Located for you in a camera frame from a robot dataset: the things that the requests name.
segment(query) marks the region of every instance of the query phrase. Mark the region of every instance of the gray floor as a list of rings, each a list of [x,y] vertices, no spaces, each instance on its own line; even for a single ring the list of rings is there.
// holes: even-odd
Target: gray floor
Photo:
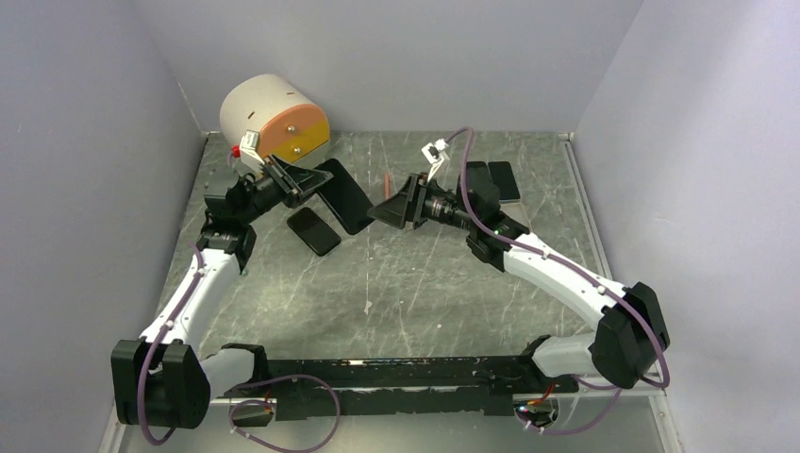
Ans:
[[[330,155],[340,159],[376,202],[388,171],[399,187],[410,172],[425,169],[419,149],[442,133],[357,133],[336,135]],[[225,165],[228,146],[208,142],[179,247],[168,277],[168,297],[185,273],[203,218],[203,183]],[[454,151],[454,163],[460,161]],[[581,215],[570,166],[554,134],[481,133],[473,159],[513,164],[524,211],[535,231],[568,257],[597,270]],[[452,187],[451,166],[443,182]],[[250,272],[222,301],[202,345],[202,356],[221,344],[264,344],[273,358],[456,356],[518,353],[543,333],[588,331],[554,299],[516,277],[475,260],[464,233],[437,225],[396,230],[373,224],[347,236],[318,200],[310,204],[342,236],[342,244],[317,258],[285,225],[290,213],[277,208],[254,223],[259,235]],[[365,312],[366,306],[372,305]],[[573,395],[563,399],[568,413]],[[592,419],[605,398],[580,397],[574,428]],[[120,451],[127,453],[265,451],[228,434],[227,406],[212,407],[196,430],[179,430],[167,445],[153,447],[138,427],[127,427]],[[329,417],[280,422],[251,432],[275,444],[305,448],[330,429]],[[568,437],[524,432],[511,417],[480,413],[396,414],[344,417],[339,432],[321,451],[346,453],[559,451],[660,452],[655,417],[647,397],[624,396],[597,427]]]
[[[419,150],[444,135],[335,134],[328,154],[378,202],[384,175],[391,174],[396,189],[409,173],[426,171]],[[186,272],[186,244],[203,222],[203,185],[225,165],[228,149],[221,136],[210,137],[164,298]],[[451,149],[452,164],[440,176],[447,188],[456,184],[460,143]],[[537,234],[573,260],[599,267],[555,134],[479,133],[471,159],[510,161]],[[202,357],[230,342],[263,344],[275,359],[516,354],[544,333],[588,331],[548,294],[472,257],[462,231],[431,223],[416,231],[374,223],[348,236],[319,199],[308,206],[339,232],[342,243],[317,257],[286,227],[292,212],[282,206],[254,222],[258,241],[249,273],[221,301]]]

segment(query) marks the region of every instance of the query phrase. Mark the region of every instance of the white wall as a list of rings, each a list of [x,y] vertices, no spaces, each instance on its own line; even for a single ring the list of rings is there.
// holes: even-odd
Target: white wall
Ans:
[[[642,0],[138,0],[203,128],[287,78],[344,130],[572,131]]]
[[[97,451],[202,139],[127,0],[0,6],[0,451]]]
[[[646,0],[577,130],[615,276],[659,292],[689,452],[800,445],[798,24]]]

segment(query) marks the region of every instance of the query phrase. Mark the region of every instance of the cable connector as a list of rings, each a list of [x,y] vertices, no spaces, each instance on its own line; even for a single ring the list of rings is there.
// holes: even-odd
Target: cable connector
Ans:
[[[433,180],[436,173],[448,162],[450,157],[444,152],[450,145],[444,139],[438,139],[434,143],[428,143],[422,148],[423,156],[430,164],[430,172],[427,174],[427,180]]]

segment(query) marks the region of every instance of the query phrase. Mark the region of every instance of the marble tabletop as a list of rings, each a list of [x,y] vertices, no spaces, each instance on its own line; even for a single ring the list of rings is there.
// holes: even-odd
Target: marble tabletop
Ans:
[[[420,148],[446,132],[334,133],[329,157],[339,159],[374,203],[409,173],[426,171]],[[439,176],[454,188],[463,142]],[[229,145],[211,134],[186,209],[161,304],[183,278],[204,220],[204,184],[223,168]],[[480,132],[471,159],[507,160],[532,229],[558,251],[597,270],[581,199],[556,134]],[[282,205],[253,227],[258,234],[246,275],[220,302],[200,356],[226,343],[263,344],[273,359],[452,357],[517,354],[545,333],[569,336],[589,328],[553,297],[474,258],[466,233],[427,223],[399,230],[372,223],[347,235],[327,207],[307,206],[342,236],[317,257],[286,226]]]

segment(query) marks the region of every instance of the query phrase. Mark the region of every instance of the cylindrical container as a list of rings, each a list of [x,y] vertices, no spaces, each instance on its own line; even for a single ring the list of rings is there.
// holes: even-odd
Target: cylindrical container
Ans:
[[[231,145],[239,144],[245,131],[256,130],[262,158],[272,154],[307,168],[322,161],[330,140],[323,110],[272,74],[234,88],[220,108],[220,126]]]

